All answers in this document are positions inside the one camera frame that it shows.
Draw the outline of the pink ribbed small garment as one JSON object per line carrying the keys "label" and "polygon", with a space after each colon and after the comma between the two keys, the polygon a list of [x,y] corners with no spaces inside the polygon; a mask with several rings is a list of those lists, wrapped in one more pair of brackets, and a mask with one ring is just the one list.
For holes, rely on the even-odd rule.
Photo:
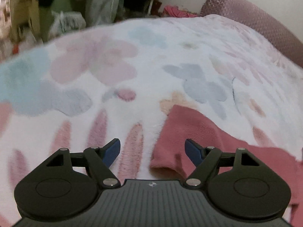
{"label": "pink ribbed small garment", "polygon": [[214,146],[223,152],[246,148],[270,167],[291,189],[294,206],[291,224],[302,226],[302,162],[281,148],[257,147],[238,140],[217,127],[200,112],[174,105],[167,115],[151,156],[151,169],[167,169],[186,178],[195,169],[185,154],[184,143],[192,139],[202,147]]}

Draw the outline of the hanging grey clothes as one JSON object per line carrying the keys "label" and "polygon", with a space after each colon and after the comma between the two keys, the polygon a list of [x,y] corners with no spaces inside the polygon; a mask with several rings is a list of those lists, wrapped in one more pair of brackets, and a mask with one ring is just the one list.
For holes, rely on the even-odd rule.
{"label": "hanging grey clothes", "polygon": [[119,0],[86,0],[85,21],[87,27],[113,23]]}

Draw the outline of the white floral fleece blanket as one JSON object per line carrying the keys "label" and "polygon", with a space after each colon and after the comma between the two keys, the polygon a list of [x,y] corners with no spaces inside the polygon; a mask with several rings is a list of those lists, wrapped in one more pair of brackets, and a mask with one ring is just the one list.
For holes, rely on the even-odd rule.
{"label": "white floral fleece blanket", "polygon": [[219,15],[98,26],[1,62],[1,226],[20,219],[15,186],[59,148],[118,138],[120,180],[181,177],[150,168],[174,105],[302,162],[302,68],[261,34]]}

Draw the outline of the white plastic bag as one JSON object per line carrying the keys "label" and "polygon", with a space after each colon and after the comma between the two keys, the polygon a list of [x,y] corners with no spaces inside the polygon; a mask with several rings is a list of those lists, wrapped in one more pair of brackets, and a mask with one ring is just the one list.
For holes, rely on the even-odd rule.
{"label": "white plastic bag", "polygon": [[54,21],[48,32],[48,39],[60,37],[71,31],[78,31],[86,28],[86,21],[80,12],[51,12]]}

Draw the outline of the mauve quilted headboard cushion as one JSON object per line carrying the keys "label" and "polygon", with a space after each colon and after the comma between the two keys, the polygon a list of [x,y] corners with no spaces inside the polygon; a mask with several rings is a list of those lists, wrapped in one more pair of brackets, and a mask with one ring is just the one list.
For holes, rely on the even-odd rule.
{"label": "mauve quilted headboard cushion", "polygon": [[302,67],[302,42],[281,22],[247,0],[206,0],[200,15],[216,14],[263,35],[280,53]]}

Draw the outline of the magenta crumpled cloth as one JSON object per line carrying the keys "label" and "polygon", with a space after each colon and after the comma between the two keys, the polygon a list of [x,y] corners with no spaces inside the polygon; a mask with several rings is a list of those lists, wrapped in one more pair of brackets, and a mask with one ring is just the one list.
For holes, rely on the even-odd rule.
{"label": "magenta crumpled cloth", "polygon": [[163,9],[162,17],[193,18],[199,17],[199,14],[181,10],[177,6],[167,5]]}

